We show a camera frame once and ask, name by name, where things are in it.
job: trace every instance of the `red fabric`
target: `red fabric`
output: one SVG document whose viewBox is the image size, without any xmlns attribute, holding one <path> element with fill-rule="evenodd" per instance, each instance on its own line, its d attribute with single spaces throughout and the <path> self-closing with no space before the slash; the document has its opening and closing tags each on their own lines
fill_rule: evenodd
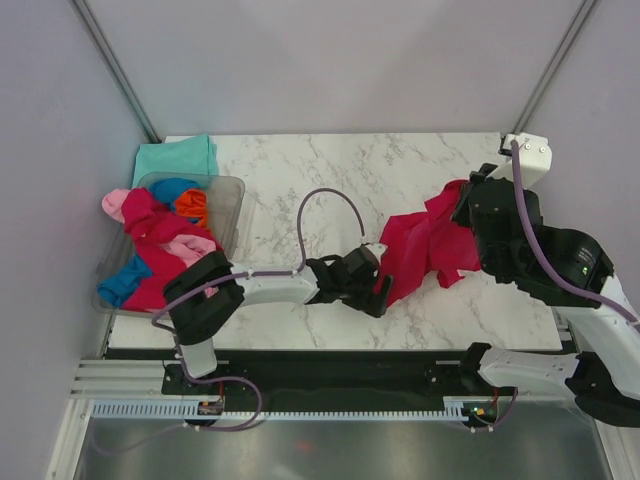
<svg viewBox="0 0 640 480">
<path fill-rule="evenodd" d="M 380 279 L 393 277 L 388 305 L 418 289 L 432 270 L 438 272 L 444 288 L 463 278 L 458 270 L 480 270 L 471 229 L 450 220 L 464 183 L 466 180 L 447 183 L 440 195 L 424 203 L 426 212 L 394 215 L 387 221 L 380 237 L 380 243 L 388 247 Z"/>
<path fill-rule="evenodd" d="M 140 281 L 140 286 L 122 308 L 136 311 L 160 309 L 166 305 L 162 295 L 164 286 L 186 269 L 184 261 L 160 245 L 181 234 L 216 240 L 208 231 L 171 212 L 144 188 L 129 192 L 122 204 L 122 215 L 125 233 L 131 235 L 136 252 L 153 272 L 153 276 Z"/>
</svg>

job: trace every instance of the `teal cloth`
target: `teal cloth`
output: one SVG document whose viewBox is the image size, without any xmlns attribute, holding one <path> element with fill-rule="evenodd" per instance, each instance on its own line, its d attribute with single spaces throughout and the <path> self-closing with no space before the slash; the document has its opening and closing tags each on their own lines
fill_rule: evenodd
<svg viewBox="0 0 640 480">
<path fill-rule="evenodd" d="M 140 145 L 133 171 L 133 186 L 147 173 L 197 173 L 218 175 L 216 145 L 209 135 L 198 135 L 180 142 Z"/>
</svg>

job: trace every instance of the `marble table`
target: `marble table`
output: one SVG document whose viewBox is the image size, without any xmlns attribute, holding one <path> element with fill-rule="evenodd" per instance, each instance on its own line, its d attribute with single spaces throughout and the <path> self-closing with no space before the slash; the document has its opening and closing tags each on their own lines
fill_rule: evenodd
<svg viewBox="0 0 640 480">
<path fill-rule="evenodd" d="M 176 141 L 184 137 L 169 137 Z M 390 215 L 424 210 L 445 183 L 484 162 L 499 163 L 498 133 L 214 136 L 221 175 L 246 184 L 233 260 L 245 265 L 297 265 L 298 205 L 310 190 L 333 187 L 358 206 L 375 241 Z M 360 241 L 351 209 L 331 194 L 316 196 L 303 215 L 309 256 L 345 254 Z M 238 310 L 216 334 L 218 348 L 560 349 L 553 315 L 513 285 L 471 273 L 450 289 L 429 274 L 410 297 L 375 319 L 335 303 L 268 304 Z M 111 348 L 170 348 L 149 319 L 119 315 Z"/>
</svg>

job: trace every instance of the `gray wall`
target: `gray wall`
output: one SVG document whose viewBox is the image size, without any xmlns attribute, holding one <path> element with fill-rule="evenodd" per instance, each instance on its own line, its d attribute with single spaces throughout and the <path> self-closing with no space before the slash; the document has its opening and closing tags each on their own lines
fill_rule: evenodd
<svg viewBox="0 0 640 480">
<path fill-rule="evenodd" d="M 143 141 L 66 0 L 0 14 L 0 465 L 44 474 L 97 317 L 92 272 L 110 235 L 100 198 Z"/>
<path fill-rule="evenodd" d="M 526 130 L 549 138 L 549 222 L 600 241 L 640 309 L 640 2 L 601 2 Z"/>
<path fill-rule="evenodd" d="M 506 131 L 580 0 L 87 0 L 161 135 Z"/>
</svg>

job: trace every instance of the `metal floor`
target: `metal floor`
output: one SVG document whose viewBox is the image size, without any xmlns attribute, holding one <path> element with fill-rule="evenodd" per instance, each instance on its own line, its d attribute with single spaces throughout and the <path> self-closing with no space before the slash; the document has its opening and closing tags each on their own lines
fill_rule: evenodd
<svg viewBox="0 0 640 480">
<path fill-rule="evenodd" d="M 93 420 L 121 448 L 167 421 Z M 611 475 L 593 422 L 573 408 L 519 401 L 494 433 L 435 422 L 267 421 L 239 433 L 180 429 L 118 457 L 85 446 L 79 480 L 576 479 Z"/>
</svg>

